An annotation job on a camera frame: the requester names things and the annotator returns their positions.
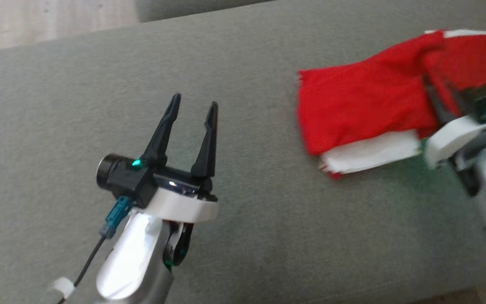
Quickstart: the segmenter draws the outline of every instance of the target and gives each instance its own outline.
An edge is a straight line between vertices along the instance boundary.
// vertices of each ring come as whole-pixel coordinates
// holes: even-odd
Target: red cloth
[[[437,31],[359,63],[300,71],[297,113],[308,152],[322,154],[388,131],[417,129],[420,137],[430,136],[437,121],[423,73],[459,114],[441,79],[459,89],[486,83],[486,36],[446,39]]]

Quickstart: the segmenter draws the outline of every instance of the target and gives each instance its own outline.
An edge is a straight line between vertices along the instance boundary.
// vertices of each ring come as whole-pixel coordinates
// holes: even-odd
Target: folded cloth
[[[325,154],[391,131],[415,130],[419,138],[432,135],[438,123],[422,85],[424,73],[449,110],[459,115],[443,81],[450,81],[458,89],[486,83],[486,32],[430,31],[359,63],[300,71],[297,113],[308,152]],[[395,138],[389,139],[389,144],[410,147],[413,142],[405,136]],[[380,139],[370,145],[384,147]],[[389,161],[366,158],[375,160],[368,167],[405,158],[410,151],[408,148],[398,157],[389,157]],[[328,153],[322,158],[331,159],[331,155],[337,154]],[[346,157],[339,161],[346,163]],[[366,166],[340,171],[333,167],[330,171],[347,173]]]
[[[331,149],[322,154],[325,171],[352,173],[403,160],[420,154],[420,141],[415,130],[387,132],[369,140]]]

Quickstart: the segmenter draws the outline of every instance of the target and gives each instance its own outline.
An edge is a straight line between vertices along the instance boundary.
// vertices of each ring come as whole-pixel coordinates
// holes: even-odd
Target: couch cushion
[[[405,303],[483,281],[481,222],[451,171],[413,158],[332,181],[295,116],[299,69],[465,27],[486,29],[486,0],[279,0],[1,50],[0,303],[76,278],[113,204],[99,159],[140,155],[175,92],[182,169],[219,103],[221,207],[195,227],[170,303]],[[94,302],[112,244],[69,303]]]
[[[268,0],[134,0],[140,22],[235,8]]]

